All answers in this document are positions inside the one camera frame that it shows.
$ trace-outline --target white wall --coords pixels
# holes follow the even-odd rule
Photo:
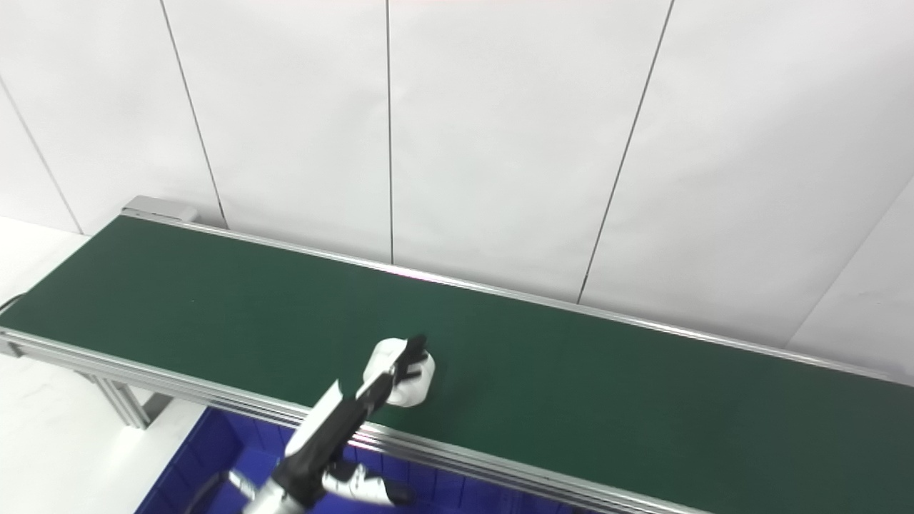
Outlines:
[[[220,223],[155,1],[0,1],[0,76],[82,230],[137,194]]]
[[[92,233],[164,197],[910,369],[914,7],[680,0],[645,92],[669,7],[0,0],[0,215]]]
[[[787,344],[914,174],[914,4],[876,4],[675,5],[583,303]]]

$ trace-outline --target blue plastic crate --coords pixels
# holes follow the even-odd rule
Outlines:
[[[136,514],[183,514],[196,492],[215,474],[236,469],[262,486],[279,462],[292,429],[233,412],[206,409],[175,452]],[[571,514],[555,501],[456,475],[429,466],[348,446],[345,456],[384,477],[408,482],[417,500],[407,507],[379,507],[327,495],[315,514]],[[237,514],[245,498],[223,484],[197,512]]]

